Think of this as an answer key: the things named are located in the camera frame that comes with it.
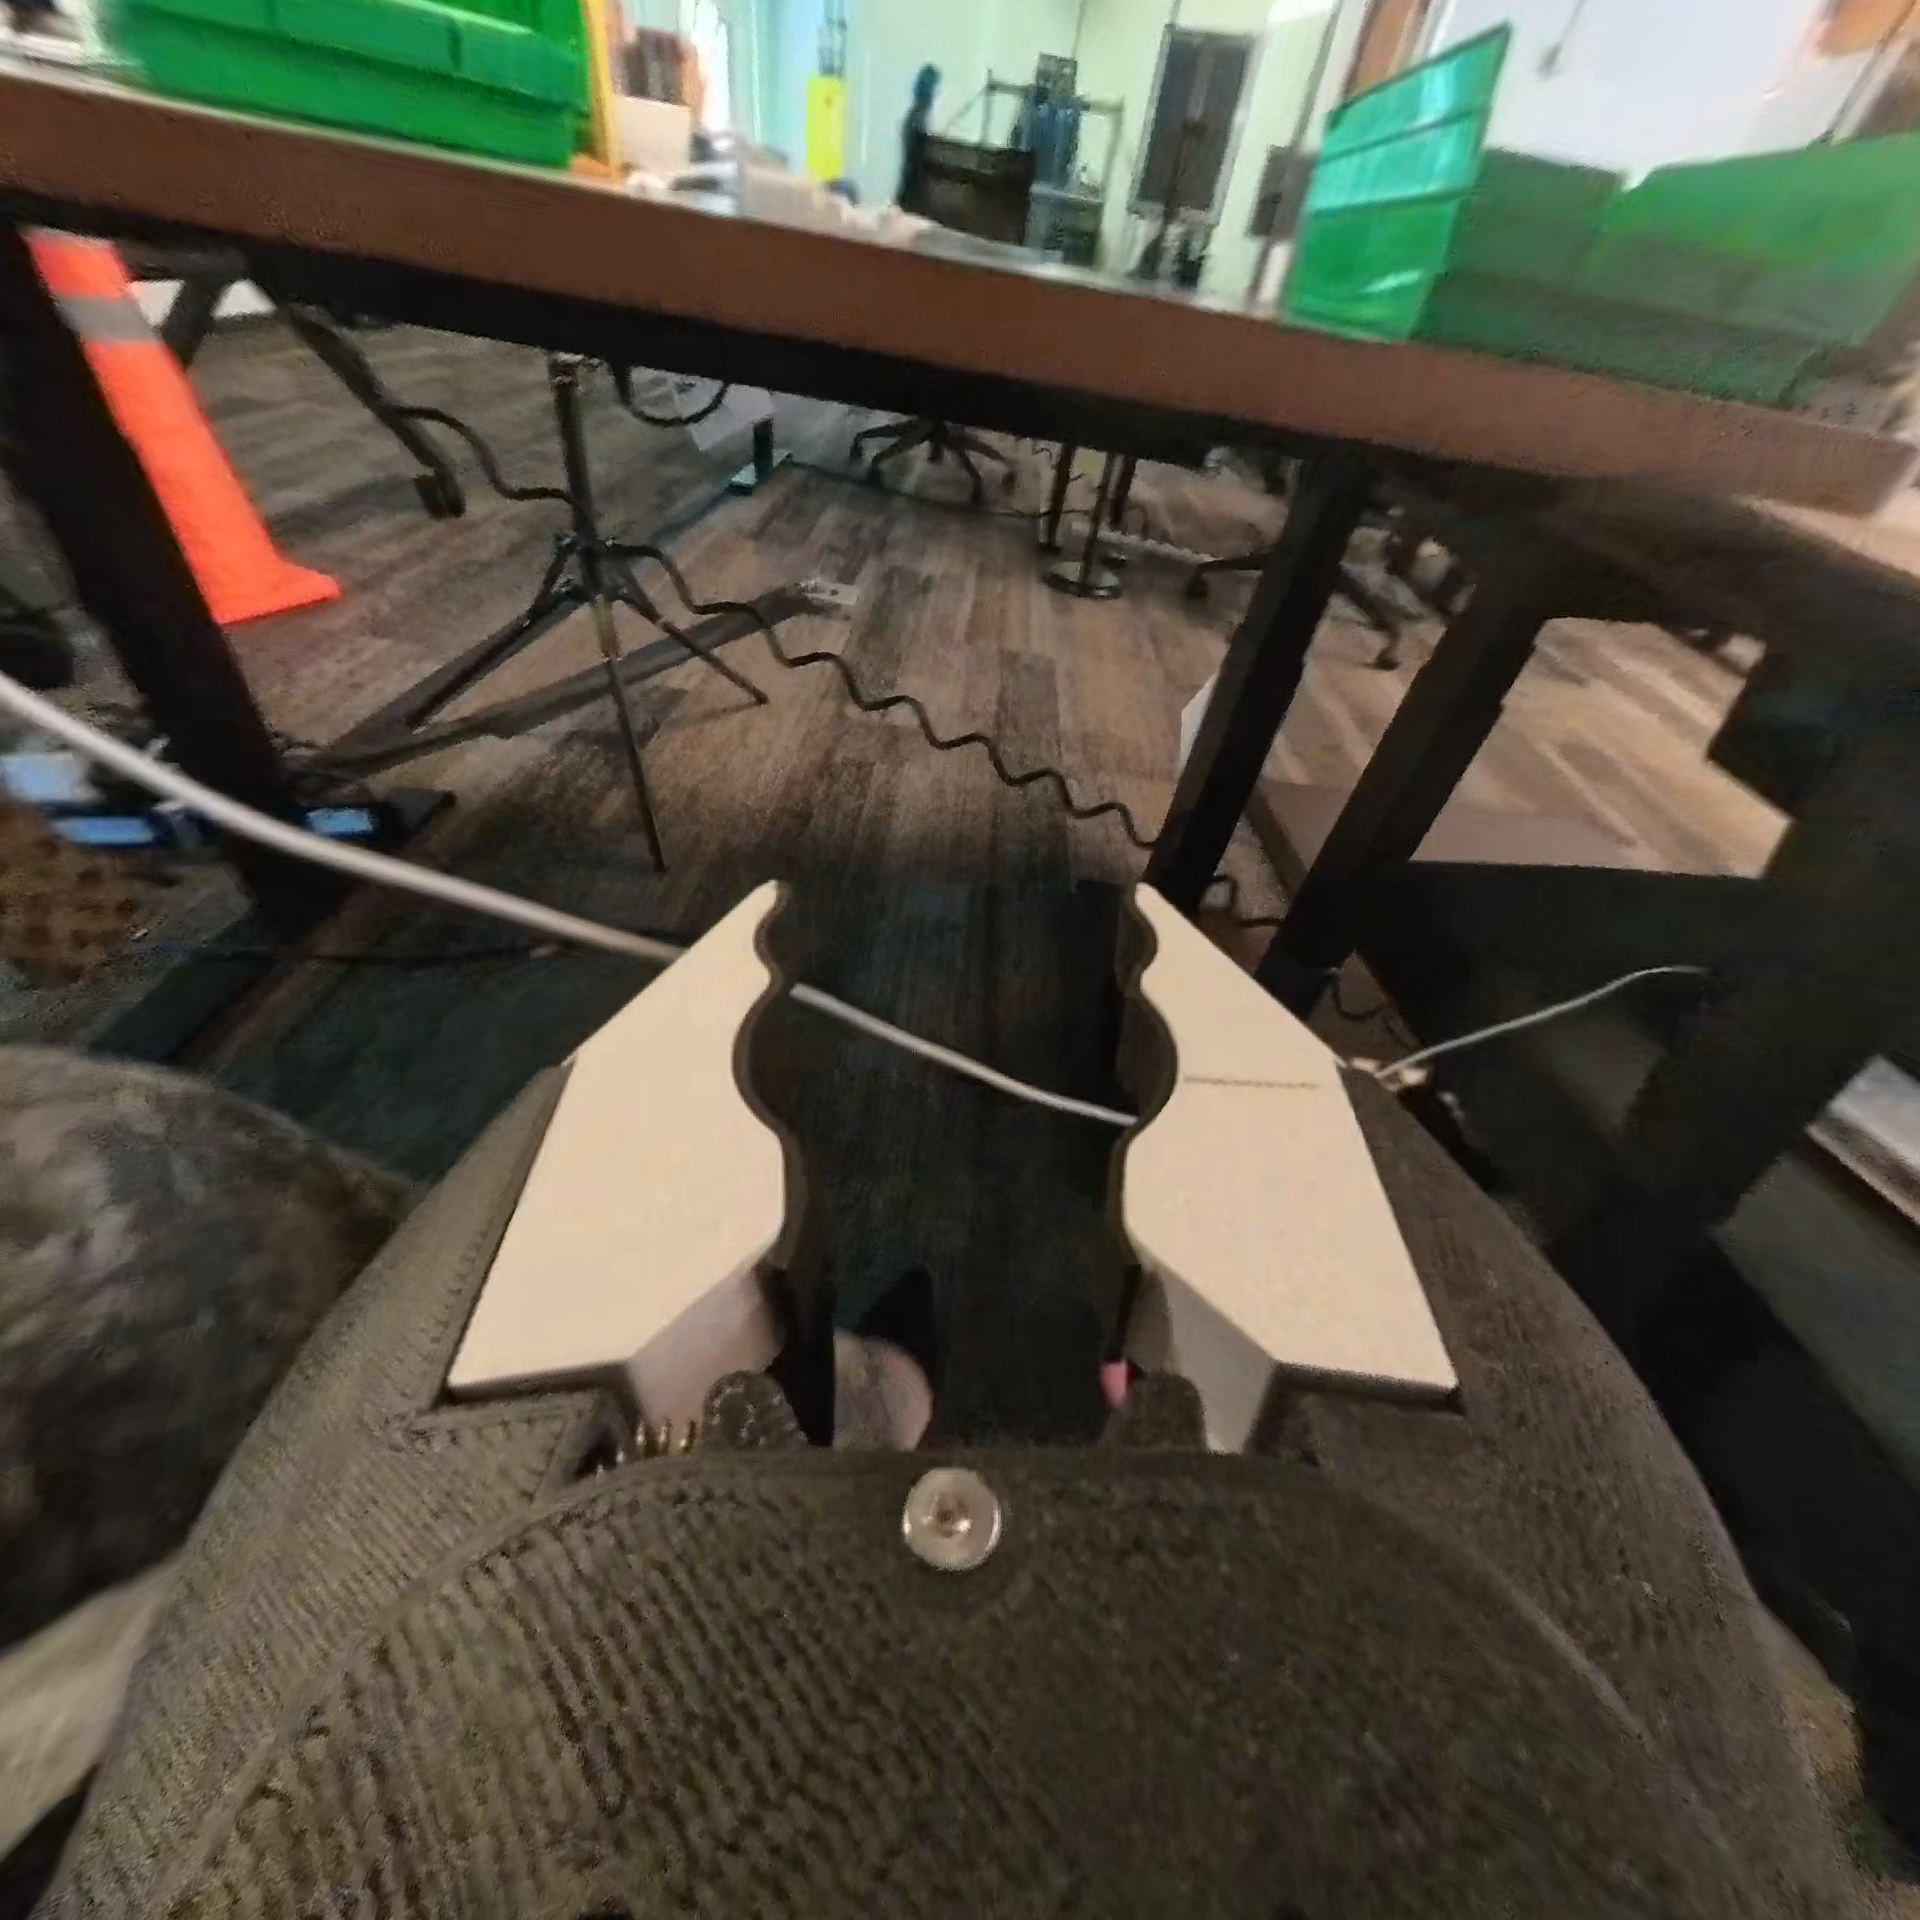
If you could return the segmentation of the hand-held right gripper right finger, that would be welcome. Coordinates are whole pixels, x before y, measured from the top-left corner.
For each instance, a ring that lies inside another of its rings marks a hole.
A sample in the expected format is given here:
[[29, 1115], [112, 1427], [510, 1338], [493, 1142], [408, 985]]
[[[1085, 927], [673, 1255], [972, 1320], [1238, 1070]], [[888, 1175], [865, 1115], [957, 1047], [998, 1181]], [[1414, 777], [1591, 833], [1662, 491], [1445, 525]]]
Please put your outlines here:
[[1115, 951], [1119, 1349], [1185, 1382], [1216, 1455], [1294, 1395], [1454, 1409], [1456, 1365], [1333, 1049], [1153, 888]]

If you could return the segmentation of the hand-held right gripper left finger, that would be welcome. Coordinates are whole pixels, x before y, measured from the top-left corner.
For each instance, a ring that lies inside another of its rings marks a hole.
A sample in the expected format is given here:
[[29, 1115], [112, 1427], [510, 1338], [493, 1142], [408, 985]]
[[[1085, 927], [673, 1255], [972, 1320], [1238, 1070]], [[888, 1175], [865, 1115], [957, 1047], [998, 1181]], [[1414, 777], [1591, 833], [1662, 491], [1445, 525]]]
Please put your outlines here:
[[783, 985], [767, 880], [579, 1046], [446, 1390], [496, 1401], [605, 1386], [633, 1410], [699, 1410], [782, 1351], [772, 1274], [795, 1147], [749, 1083]]

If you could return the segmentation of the camouflage trouser leg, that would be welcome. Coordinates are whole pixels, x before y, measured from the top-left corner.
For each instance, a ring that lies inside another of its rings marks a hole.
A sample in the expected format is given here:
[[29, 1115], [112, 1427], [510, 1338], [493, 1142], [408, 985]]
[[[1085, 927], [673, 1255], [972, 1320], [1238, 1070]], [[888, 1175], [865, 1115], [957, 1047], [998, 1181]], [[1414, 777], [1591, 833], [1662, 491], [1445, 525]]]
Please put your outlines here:
[[1, 1049], [1, 1645], [185, 1541], [417, 1184], [188, 1072]]

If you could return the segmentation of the black light stand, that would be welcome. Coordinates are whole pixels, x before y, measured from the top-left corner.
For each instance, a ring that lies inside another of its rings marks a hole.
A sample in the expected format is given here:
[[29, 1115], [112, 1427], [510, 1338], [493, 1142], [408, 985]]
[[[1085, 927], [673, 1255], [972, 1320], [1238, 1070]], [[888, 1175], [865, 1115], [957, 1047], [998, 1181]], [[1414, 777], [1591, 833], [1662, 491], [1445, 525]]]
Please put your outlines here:
[[[560, 445], [561, 480], [558, 488], [513, 485], [476, 427], [433, 408], [395, 403], [371, 366], [360, 366], [347, 378], [350, 391], [375, 422], [415, 458], [421, 467], [415, 491], [432, 519], [464, 515], [464, 489], [452, 478], [443, 448], [430, 437], [436, 427], [469, 448], [491, 494], [512, 506], [558, 506], [564, 511], [567, 525], [556, 535], [539, 587], [513, 621], [449, 658], [326, 747], [310, 753], [307, 765], [312, 774], [326, 774], [328, 777], [385, 774], [446, 753], [464, 738], [510, 736], [517, 727], [537, 727], [542, 714], [568, 714], [593, 699], [607, 699], [627, 760], [640, 839], [652, 870], [664, 873], [664, 845], [645, 771], [645, 747], [654, 727], [633, 697], [633, 688], [652, 678], [654, 669], [622, 647], [616, 614], [633, 614], [663, 641], [664, 670], [701, 666], [733, 691], [744, 694], [751, 704], [766, 704], [766, 694], [720, 657], [711, 618], [695, 630], [685, 630], [661, 610], [655, 599], [640, 587], [633, 570], [640, 560], [640, 546], [616, 539], [603, 528], [585, 434], [585, 361], [575, 354], [551, 352], [544, 359], [544, 381]], [[462, 723], [447, 721], [449, 707], [574, 618], [588, 621], [596, 649], [593, 670], [567, 685], [547, 685], [517, 704], [493, 704]]]

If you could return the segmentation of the office chair base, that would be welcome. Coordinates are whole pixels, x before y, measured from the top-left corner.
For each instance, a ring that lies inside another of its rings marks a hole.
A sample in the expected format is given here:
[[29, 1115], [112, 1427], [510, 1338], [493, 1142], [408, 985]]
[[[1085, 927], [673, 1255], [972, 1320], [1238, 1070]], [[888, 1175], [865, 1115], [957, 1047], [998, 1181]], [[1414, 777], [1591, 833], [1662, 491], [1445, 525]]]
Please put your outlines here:
[[920, 456], [926, 467], [957, 469], [966, 480], [966, 506], [981, 511], [987, 503], [987, 480], [996, 478], [1006, 494], [1017, 480], [1014, 461], [985, 434], [956, 424], [908, 417], [859, 427], [847, 445], [847, 462], [862, 469], [865, 485], [877, 488], [884, 474]]

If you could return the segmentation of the orange traffic cone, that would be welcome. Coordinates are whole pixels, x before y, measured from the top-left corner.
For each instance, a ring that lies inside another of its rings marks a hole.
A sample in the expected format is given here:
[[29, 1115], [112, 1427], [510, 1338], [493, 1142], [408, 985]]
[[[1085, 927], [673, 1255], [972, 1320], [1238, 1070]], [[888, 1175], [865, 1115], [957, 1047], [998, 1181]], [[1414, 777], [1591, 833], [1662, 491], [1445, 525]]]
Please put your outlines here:
[[33, 227], [28, 248], [213, 618], [229, 630], [337, 602], [333, 579], [276, 549], [113, 248]]

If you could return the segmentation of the table with black legs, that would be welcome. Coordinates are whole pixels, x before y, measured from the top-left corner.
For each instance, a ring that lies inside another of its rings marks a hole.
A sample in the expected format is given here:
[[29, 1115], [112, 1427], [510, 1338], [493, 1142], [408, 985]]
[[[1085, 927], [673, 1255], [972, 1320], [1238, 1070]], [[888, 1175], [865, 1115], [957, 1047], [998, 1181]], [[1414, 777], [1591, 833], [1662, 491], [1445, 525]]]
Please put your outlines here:
[[1404, 699], [1264, 953], [1294, 1010], [1357, 947], [1492, 731], [1553, 618], [1600, 618], [1631, 568], [1856, 685], [1835, 762], [1766, 867], [1784, 913], [1735, 968], [1732, 1015], [1835, 992], [1864, 1018], [1916, 990], [1916, 585], [1848, 546], [1709, 499], [1867, 515], [1912, 469], [1895, 440], [1731, 401], [1425, 344], [1368, 344], [1107, 290], [953, 251], [757, 224], [575, 176], [4, 71], [4, 214], [211, 242], [293, 290], [433, 329], [744, 374], [1123, 451], [1156, 434], [1272, 442], [1303, 499], [1231, 645], [1172, 806], [1158, 888], [1188, 902], [1252, 794], [1374, 485], [1429, 494], [1491, 545], [1467, 610]]

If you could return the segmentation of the stacked green plastic bins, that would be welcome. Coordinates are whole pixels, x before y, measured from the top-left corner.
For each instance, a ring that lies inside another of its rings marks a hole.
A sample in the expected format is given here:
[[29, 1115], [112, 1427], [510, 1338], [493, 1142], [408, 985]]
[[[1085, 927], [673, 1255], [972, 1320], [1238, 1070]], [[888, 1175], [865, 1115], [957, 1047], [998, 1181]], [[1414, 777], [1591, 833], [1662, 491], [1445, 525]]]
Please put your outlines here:
[[1279, 318], [1789, 410], [1889, 346], [1916, 290], [1903, 131], [1629, 184], [1492, 143], [1492, 27], [1328, 120]]

